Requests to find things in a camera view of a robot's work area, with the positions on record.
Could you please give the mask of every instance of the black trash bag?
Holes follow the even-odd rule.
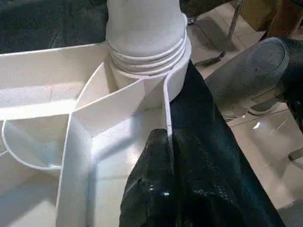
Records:
[[[155,129],[127,179],[119,226],[175,227],[176,202],[167,133],[164,129]]]
[[[226,216],[233,215],[234,225],[229,226],[284,227],[192,62],[188,65],[184,86],[170,107],[174,159],[179,163],[186,200],[207,199],[215,205],[213,212],[207,214],[214,221],[217,211],[222,211],[222,203],[228,204],[229,208],[219,218],[223,218],[221,223],[224,223],[229,220]]]
[[[120,227],[285,226],[192,62],[171,117],[174,154],[165,130],[153,131],[127,181]]]

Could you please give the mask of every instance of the white plastic container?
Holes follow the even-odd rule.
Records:
[[[6,62],[0,61],[6,66],[0,74],[17,78],[0,77],[1,89],[8,97],[19,94],[17,88],[23,92],[0,103],[8,150],[0,153],[0,221],[9,227],[118,226],[125,182],[149,133],[165,128],[171,136],[169,102],[183,86],[190,54],[187,38],[167,76],[127,77],[123,86],[106,43],[0,55]],[[14,62],[21,65],[15,69]],[[10,200],[10,210],[2,211]]]

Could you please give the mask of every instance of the cardboard box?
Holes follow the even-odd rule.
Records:
[[[279,8],[281,0],[244,0],[241,15],[256,31],[265,31]]]

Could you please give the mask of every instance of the plastic divider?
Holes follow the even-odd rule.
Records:
[[[46,115],[54,115],[48,114],[52,110],[46,104],[65,109],[64,114],[68,114],[107,56],[106,43],[1,54],[0,119],[44,116],[37,112],[38,108],[44,108]]]
[[[171,126],[171,115],[169,103],[180,93],[182,90],[184,79],[187,71],[188,62],[191,55],[191,43],[189,38],[186,40],[185,53],[179,64],[176,65],[172,72],[164,80],[163,95],[164,95],[164,107],[166,112],[166,126],[167,135],[172,148],[172,126]]]
[[[68,115],[5,121],[2,139],[9,153],[33,169],[60,172]]]
[[[72,113],[63,154],[57,226],[84,226],[86,211],[94,203],[89,192],[98,178],[106,175],[104,170],[113,176],[130,173],[149,132],[165,127],[161,108],[146,109],[145,91],[145,81],[139,80]],[[107,154],[118,157],[100,163],[98,156]]]
[[[118,90],[109,62],[110,57],[107,56],[87,81],[78,97],[76,109]]]

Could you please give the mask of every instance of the beige floor tile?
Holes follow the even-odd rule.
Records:
[[[240,40],[237,37],[233,37],[231,41],[221,41],[214,44],[208,43],[207,45],[193,48],[192,61],[193,63],[196,63],[198,61],[218,56],[223,50],[226,51],[226,55],[221,59],[221,61],[209,66],[197,66],[198,71],[205,79],[216,69],[224,65],[237,54],[241,53],[244,49],[245,47]]]
[[[223,4],[217,7],[216,12],[224,20],[224,22],[230,26],[232,22],[232,17],[234,15],[235,9],[230,3]],[[239,15],[236,23],[234,33],[236,36],[246,35],[249,33],[254,33],[255,30],[244,20],[244,18]]]
[[[195,24],[201,27],[206,37],[213,43],[222,41],[227,37],[229,26],[214,9],[200,15]]]
[[[303,147],[303,135],[288,110],[231,129],[255,172]]]
[[[303,200],[296,200],[278,210],[285,226],[301,227],[303,223]]]
[[[287,110],[287,109],[288,109],[288,107],[287,107],[286,103],[279,103],[277,109],[275,109],[272,113],[266,114],[265,116],[269,116],[269,115],[272,115],[272,114],[275,114],[275,113],[278,113],[278,112],[281,112],[281,111],[284,111],[284,110]],[[232,126],[243,124],[243,123],[246,123],[246,122],[250,122],[250,121],[253,121],[255,119],[262,118],[262,117],[264,117],[264,116],[254,116],[254,115],[251,115],[250,113],[246,113],[242,117],[239,117],[239,118],[236,118],[236,119],[234,119],[230,122],[227,122],[227,124],[230,127],[232,127]]]
[[[192,48],[205,45],[209,41],[201,29],[195,25],[187,26],[187,35],[190,39]]]
[[[253,32],[246,35],[239,36],[240,41],[246,48],[250,48],[252,45],[256,44],[265,32]]]
[[[236,140],[274,206],[303,199],[303,169],[288,154],[303,146],[303,135],[289,111],[232,127]]]

